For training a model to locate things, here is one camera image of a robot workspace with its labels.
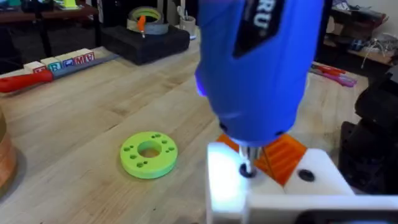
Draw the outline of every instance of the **cup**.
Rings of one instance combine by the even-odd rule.
[[[192,16],[188,16],[187,20],[182,19],[180,17],[180,29],[188,31],[191,40],[193,40],[197,37],[195,34],[196,29],[197,29],[197,27],[195,25],[196,21],[197,20]]]

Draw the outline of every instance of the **black foam block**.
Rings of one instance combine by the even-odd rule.
[[[137,65],[153,62],[188,49],[190,35],[169,26],[164,35],[146,35],[116,26],[102,29],[103,46]]]

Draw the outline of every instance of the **wooden spool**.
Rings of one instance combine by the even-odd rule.
[[[7,133],[6,119],[0,110],[0,197],[10,187],[16,174],[17,155]]]

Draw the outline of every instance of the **wooden workbench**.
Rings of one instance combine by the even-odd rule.
[[[206,145],[221,131],[196,92],[199,58],[196,40],[149,65],[118,58],[1,98],[20,153],[0,223],[204,223]],[[336,149],[341,123],[358,120],[353,106],[367,80],[356,78],[345,88],[310,75],[290,133],[308,147]],[[171,136],[179,157],[166,176],[140,180],[121,168],[119,148],[148,130]]]

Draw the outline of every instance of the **green disc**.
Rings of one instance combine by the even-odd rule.
[[[120,148],[123,168],[141,179],[154,179],[167,174],[173,169],[177,155],[173,139],[155,131],[135,134]]]

